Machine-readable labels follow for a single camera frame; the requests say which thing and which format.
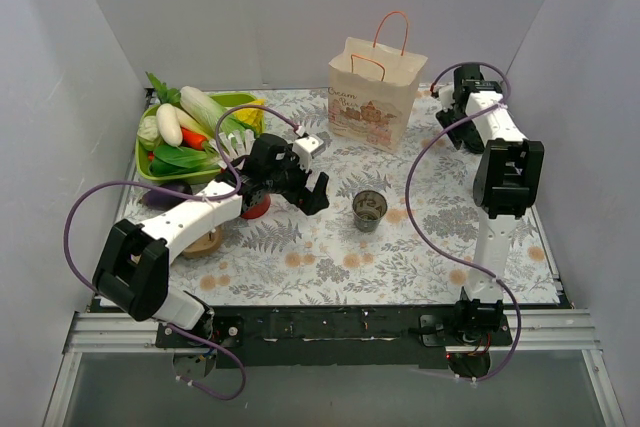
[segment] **green basket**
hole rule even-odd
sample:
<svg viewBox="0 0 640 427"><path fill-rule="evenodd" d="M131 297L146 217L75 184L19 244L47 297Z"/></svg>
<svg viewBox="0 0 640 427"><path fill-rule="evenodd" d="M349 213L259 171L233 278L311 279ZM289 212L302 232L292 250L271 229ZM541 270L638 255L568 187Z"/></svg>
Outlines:
<svg viewBox="0 0 640 427"><path fill-rule="evenodd" d="M247 94L246 92L213 94L211 98L223 107L227 108L236 107L242 104L248 104L249 102L253 102L254 100L256 100L256 97L251 94ZM160 107L160 105L154 105L153 107L148 109L142 117L144 118L149 115L155 115L158 107ZM262 120L261 130L264 131L264 117ZM191 172L190 174L166 175L164 177L156 177L154 175L151 175L151 172L149 172L149 165L151 165L151 161L148 157L149 151L142 146L138 139L136 139L135 153L138 173L141 177L155 183L163 183L170 180L184 180L185 182L189 182L190 184L205 184L213 180L213 178L220 173L220 168L218 167L211 170L205 170L203 172Z"/></svg>

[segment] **floral tablecloth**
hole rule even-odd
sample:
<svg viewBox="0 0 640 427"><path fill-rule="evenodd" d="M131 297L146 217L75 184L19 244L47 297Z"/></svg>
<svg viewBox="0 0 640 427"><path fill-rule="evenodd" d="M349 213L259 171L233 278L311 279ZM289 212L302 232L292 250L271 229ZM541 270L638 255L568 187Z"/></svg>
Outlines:
<svg viewBox="0 0 640 427"><path fill-rule="evenodd" d="M436 101L418 92L409 127L396 155L334 136L327 123L327 91L253 91L267 105L306 126L327 144L314 170L329 177L331 206L306 217L272 196L256 220L224 224L224 243L197 260L179 256L171 283L211 305L453 303L467 270L431 251L417 236L405 208L409 167L440 129ZM293 140L290 129L267 116L270 132ZM440 139L423 159L412 184L412 207L427 235L449 252L471 259L478 214L471 185L480 157ZM351 201L363 189L383 193L389 210L371 234L356 230ZM157 215L132 189L125 217ZM555 303L555 285L535 220L527 214L513 238L505 281L519 302Z"/></svg>

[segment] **bag handle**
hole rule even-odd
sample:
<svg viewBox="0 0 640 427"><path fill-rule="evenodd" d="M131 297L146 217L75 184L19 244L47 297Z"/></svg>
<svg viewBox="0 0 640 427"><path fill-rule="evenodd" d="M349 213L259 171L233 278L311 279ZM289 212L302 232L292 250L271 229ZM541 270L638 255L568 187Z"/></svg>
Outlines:
<svg viewBox="0 0 640 427"><path fill-rule="evenodd" d="M376 64L378 67L380 67L382 69L382 78L380 79L380 82L382 82L384 80L384 76L387 73L387 69L384 68L384 65L382 65L380 62L376 62L375 60L368 59L367 57L363 57L362 55L358 55L358 54L351 54L351 73L353 73L353 58L354 57L357 57L358 59L366 60L368 62L372 62L372 63Z"/></svg>
<svg viewBox="0 0 640 427"><path fill-rule="evenodd" d="M382 28L382 24L384 24L384 21L387 20L387 18L392 16L393 14L400 14L401 16L404 17L404 20L407 22L407 28L404 31L404 43L402 44L402 53L400 54L400 55L404 55L404 48L407 46L407 39L409 38L409 17L407 17L407 14L405 14L401 10L394 10L393 12L389 12L387 15L384 16L384 19L382 19L382 22L380 22L380 25L378 26L378 30L376 31L376 36L373 38L373 48L375 49L376 44L378 43L378 35L380 35L380 29Z"/></svg>

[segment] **metal cup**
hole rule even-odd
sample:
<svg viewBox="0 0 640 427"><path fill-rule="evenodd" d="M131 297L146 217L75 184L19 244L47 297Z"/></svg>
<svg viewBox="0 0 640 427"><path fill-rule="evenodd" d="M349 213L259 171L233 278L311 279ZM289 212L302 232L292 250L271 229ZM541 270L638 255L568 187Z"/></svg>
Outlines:
<svg viewBox="0 0 640 427"><path fill-rule="evenodd" d="M353 220L361 232L373 232L387 213L384 196L373 190L363 190L353 198Z"/></svg>

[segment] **white enclosure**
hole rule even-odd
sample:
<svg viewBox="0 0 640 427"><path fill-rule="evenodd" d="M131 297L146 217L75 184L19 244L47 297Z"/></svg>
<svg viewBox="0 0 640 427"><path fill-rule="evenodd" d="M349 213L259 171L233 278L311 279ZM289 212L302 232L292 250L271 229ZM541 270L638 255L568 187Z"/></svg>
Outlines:
<svg viewBox="0 0 640 427"><path fill-rule="evenodd" d="M638 0L1 0L0 424L39 425L74 310L62 227L87 188L122 178L147 85L327 85L347 36L405 10L425 81L463 60L508 69L520 127L547 149L539 205L567 290L592 309L629 425L640 425L640 203L635 158ZM401 43L401 19L381 40ZM72 252L92 272L118 190L79 213Z"/></svg>
<svg viewBox="0 0 640 427"><path fill-rule="evenodd" d="M373 38L390 10L412 20L427 77L453 62L507 68L544 0L97 0L138 78L206 88L319 87L347 36ZM402 42L402 19L381 40Z"/></svg>

